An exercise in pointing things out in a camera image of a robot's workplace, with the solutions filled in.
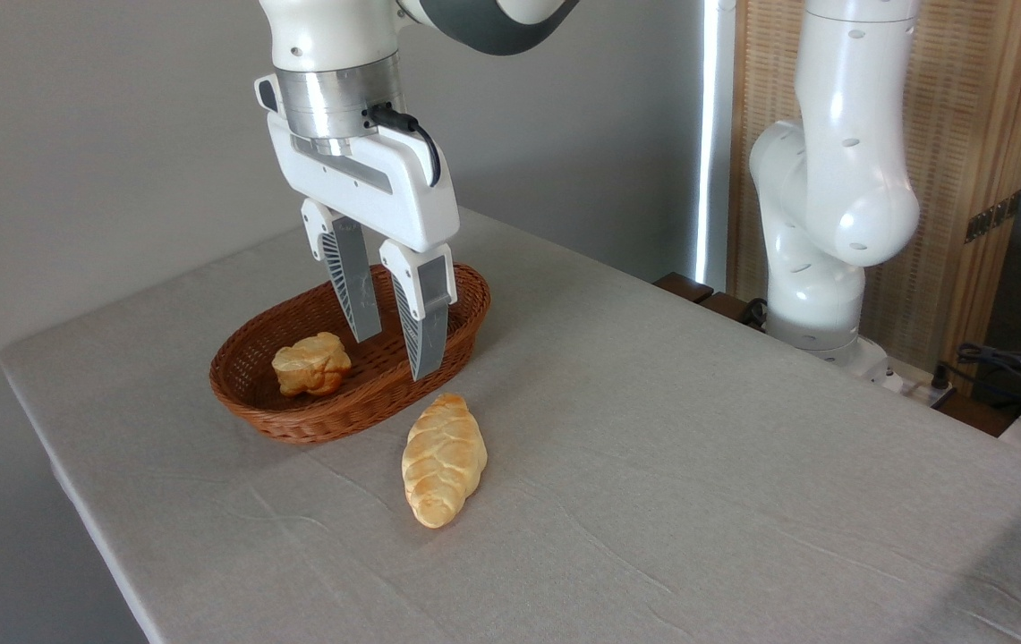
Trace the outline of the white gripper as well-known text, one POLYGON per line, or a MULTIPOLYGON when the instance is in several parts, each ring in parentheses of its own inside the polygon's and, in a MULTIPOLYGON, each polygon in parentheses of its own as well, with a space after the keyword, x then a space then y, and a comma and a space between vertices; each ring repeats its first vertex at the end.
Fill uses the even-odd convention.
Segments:
POLYGON ((380 260, 391 275, 414 379, 438 370, 448 309, 457 302, 452 252, 442 243, 460 229, 444 155, 431 152, 420 135, 383 128, 351 139, 349 155, 331 157, 301 151, 280 115, 268 113, 266 125, 286 182, 306 197, 301 215, 307 241, 328 270, 355 341, 382 331, 366 225, 391 238, 380 245, 380 260))

